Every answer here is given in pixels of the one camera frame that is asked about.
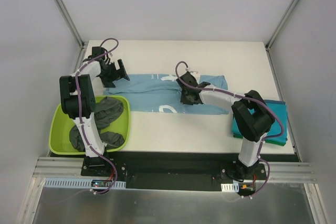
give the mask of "blue cloth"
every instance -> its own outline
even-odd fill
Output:
[[[287,141],[287,106],[284,102],[281,101],[273,101],[273,100],[265,100],[267,106],[277,115],[282,122],[285,132],[283,133],[282,136],[279,137],[274,137],[274,138],[269,138],[266,139],[266,143],[271,143],[271,144],[277,144],[284,146]],[[281,131],[280,125],[277,121],[272,125],[270,131],[267,133],[267,135],[276,135],[279,134]],[[238,125],[236,120],[233,120],[232,124],[232,132],[235,135],[241,136],[241,133],[238,129]]]
[[[180,103],[181,88],[176,76],[171,74],[130,74],[130,81],[125,79],[115,82],[115,88],[107,88],[104,95],[122,95],[130,103],[131,111],[185,113],[220,115],[228,111],[213,105],[185,105]],[[224,76],[201,76],[200,82],[227,90]]]

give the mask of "green plastic bin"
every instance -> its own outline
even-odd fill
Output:
[[[107,152],[116,152],[122,149],[127,141],[130,132],[130,104],[125,97],[119,95],[99,95],[96,96],[96,102],[100,102],[104,97],[113,97],[120,100],[124,105],[124,111],[112,122],[107,128],[102,129],[101,132],[111,131],[121,134],[125,143],[119,148],[107,150]],[[58,155],[85,155],[85,152],[79,152],[74,149],[70,143],[69,132],[75,125],[74,121],[64,114],[61,108],[61,104],[57,106],[57,109],[52,119],[50,134],[49,134],[49,148]]]

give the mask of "gray wall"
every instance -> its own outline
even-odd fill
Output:
[[[263,41],[291,0],[63,0],[83,40]]]
[[[0,0],[0,223],[15,223],[79,48],[53,0]]]
[[[336,223],[336,1],[302,0],[271,58],[302,160],[318,171],[330,223]]]

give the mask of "dark gray clothing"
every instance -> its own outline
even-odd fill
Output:
[[[100,139],[107,143],[107,149],[115,149],[123,145],[125,139],[119,133],[104,132],[100,130],[106,128],[111,122],[115,121],[123,112],[124,106],[121,101],[113,97],[104,97],[95,108],[95,123],[99,132]],[[69,133],[72,146],[80,151],[85,151],[85,146],[77,126],[74,126]]]

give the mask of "white table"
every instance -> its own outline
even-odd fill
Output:
[[[90,40],[91,47],[102,40]],[[110,50],[114,41],[104,47]],[[200,74],[224,75],[230,91],[257,90],[264,99],[279,100],[264,44],[261,42],[139,41],[121,40],[113,58],[122,59],[128,74],[175,74],[184,60]],[[102,95],[100,78],[93,81],[95,95]],[[241,139],[231,133],[232,115],[191,115],[131,112],[131,130],[123,151],[239,153]],[[293,154],[288,136],[285,146],[265,144],[264,154]]]

